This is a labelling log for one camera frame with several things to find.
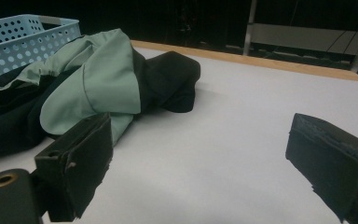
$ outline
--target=cable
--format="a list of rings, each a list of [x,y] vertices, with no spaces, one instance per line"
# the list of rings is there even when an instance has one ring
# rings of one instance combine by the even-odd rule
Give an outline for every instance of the cable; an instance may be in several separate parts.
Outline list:
[[[342,32],[342,34],[336,38],[336,40],[333,42],[333,44],[331,44],[330,47],[328,47],[328,49],[324,53],[328,53],[328,51],[337,43],[337,41],[347,32],[348,32],[347,30]]]
[[[347,47],[344,49],[344,51],[342,51],[342,54],[345,54],[345,51],[347,51],[348,47],[350,46],[352,40],[354,39],[354,37],[357,35],[357,29],[356,29],[356,32],[352,35],[352,38],[350,40],[350,42],[348,43]]]
[[[299,0],[296,1],[295,10],[293,11],[292,19],[290,20],[290,26],[292,26],[293,20],[294,20],[294,18],[295,18],[296,12],[297,12],[298,1],[299,1]]]

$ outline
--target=black fabric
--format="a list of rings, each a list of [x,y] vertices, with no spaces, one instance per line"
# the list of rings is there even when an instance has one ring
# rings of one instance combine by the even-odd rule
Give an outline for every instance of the black fabric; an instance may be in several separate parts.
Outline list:
[[[47,135],[39,121],[43,103],[76,69],[61,73],[58,77],[42,76],[40,85],[31,91],[12,96],[13,101],[2,100],[0,105],[0,152],[21,151],[35,147]]]
[[[174,51],[145,60],[133,52],[134,71],[141,95],[141,111],[159,106],[175,113],[193,109],[200,64]]]
[[[2,74],[0,76],[0,87],[5,86],[11,80],[16,78],[24,67],[25,66]],[[46,86],[49,84],[49,81],[47,80],[42,82],[41,86],[29,85],[21,88],[18,87],[23,84],[23,82],[17,81],[13,84],[14,85],[12,85],[10,89],[0,91],[0,111],[7,111],[34,99],[36,95],[40,94],[40,92],[46,88]]]

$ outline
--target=light green cloth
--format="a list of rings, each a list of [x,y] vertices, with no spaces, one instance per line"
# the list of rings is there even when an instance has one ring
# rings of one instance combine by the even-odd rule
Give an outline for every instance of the light green cloth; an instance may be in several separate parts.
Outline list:
[[[132,47],[121,30],[84,36],[66,44],[44,63],[27,66],[18,80],[38,84],[40,75],[57,76],[74,66],[69,76],[42,106],[42,128],[63,134],[84,118],[110,112],[113,140],[116,142],[141,112]]]

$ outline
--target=white tabletop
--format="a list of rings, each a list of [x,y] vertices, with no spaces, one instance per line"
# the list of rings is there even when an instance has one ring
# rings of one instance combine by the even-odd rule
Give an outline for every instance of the white tabletop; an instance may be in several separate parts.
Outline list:
[[[135,120],[75,223],[338,224],[284,153],[295,113],[358,137],[358,82],[190,57],[201,64],[193,111]],[[51,142],[0,158],[0,171],[33,171]]]

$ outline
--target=perforated basket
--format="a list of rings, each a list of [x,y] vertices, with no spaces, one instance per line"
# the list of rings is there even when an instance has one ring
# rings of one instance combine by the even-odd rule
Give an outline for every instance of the perforated basket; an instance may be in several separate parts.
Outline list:
[[[37,15],[0,19],[0,75],[45,60],[79,36],[77,20]]]

